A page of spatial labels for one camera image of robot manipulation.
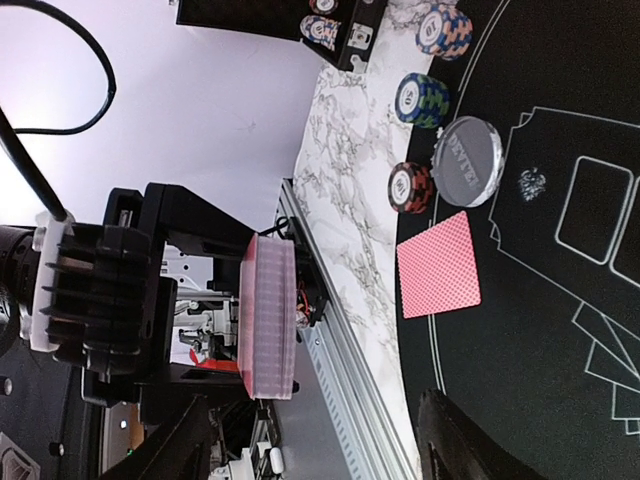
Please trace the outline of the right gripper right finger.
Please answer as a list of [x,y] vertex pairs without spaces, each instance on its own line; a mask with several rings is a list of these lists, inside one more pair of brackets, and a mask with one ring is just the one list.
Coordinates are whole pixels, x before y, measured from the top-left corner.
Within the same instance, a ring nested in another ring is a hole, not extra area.
[[540,479],[438,389],[421,394],[416,427],[425,479]]

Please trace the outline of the red chip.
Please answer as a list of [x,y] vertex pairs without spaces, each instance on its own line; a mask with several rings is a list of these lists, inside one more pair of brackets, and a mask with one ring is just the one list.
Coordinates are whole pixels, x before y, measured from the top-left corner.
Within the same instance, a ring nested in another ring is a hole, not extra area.
[[414,162],[401,162],[391,170],[387,196],[390,206],[396,212],[424,213],[433,191],[433,183],[426,166]]

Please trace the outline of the red playing card deck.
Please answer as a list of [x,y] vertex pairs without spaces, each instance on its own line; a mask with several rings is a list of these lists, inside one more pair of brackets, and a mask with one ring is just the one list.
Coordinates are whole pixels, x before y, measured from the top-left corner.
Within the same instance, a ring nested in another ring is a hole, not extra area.
[[254,235],[240,265],[237,360],[252,399],[293,395],[296,299],[294,243]]

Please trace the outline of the green chip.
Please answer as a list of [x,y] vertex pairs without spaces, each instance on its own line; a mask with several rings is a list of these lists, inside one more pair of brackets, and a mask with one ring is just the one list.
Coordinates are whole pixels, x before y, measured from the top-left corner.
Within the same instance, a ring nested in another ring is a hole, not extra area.
[[394,106],[401,122],[436,129],[449,111],[449,89],[440,80],[412,72],[399,83]]

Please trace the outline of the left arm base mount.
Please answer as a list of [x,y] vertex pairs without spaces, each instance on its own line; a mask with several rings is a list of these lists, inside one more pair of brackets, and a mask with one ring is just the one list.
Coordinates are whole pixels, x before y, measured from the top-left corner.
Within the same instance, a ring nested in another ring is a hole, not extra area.
[[277,235],[294,242],[296,270],[296,323],[299,330],[314,327],[323,318],[329,293],[311,245],[294,216],[280,215],[274,225]]

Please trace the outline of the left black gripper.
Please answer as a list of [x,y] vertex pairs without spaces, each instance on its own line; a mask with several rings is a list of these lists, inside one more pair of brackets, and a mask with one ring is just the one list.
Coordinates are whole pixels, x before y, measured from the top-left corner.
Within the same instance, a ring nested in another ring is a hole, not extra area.
[[161,274],[166,245],[237,267],[253,229],[190,190],[150,183],[111,191],[102,224],[76,223],[58,246],[48,287],[56,360],[82,370],[81,397],[136,403],[159,425],[194,396],[212,408],[245,401],[242,378],[170,361],[177,282]]

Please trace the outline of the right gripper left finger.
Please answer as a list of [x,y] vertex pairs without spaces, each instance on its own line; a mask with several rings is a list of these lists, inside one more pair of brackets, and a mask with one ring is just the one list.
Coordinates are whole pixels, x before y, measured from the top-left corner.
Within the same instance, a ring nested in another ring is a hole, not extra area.
[[174,410],[150,435],[131,405],[104,410],[100,433],[101,479],[207,479],[214,432],[208,401],[196,396]]

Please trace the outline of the blue white chip seat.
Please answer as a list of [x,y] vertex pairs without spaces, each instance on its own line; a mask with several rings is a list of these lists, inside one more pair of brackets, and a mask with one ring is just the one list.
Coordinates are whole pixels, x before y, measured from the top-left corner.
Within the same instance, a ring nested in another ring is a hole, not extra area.
[[473,36],[471,19],[455,6],[430,6],[415,35],[417,48],[424,54],[454,61],[469,49]]

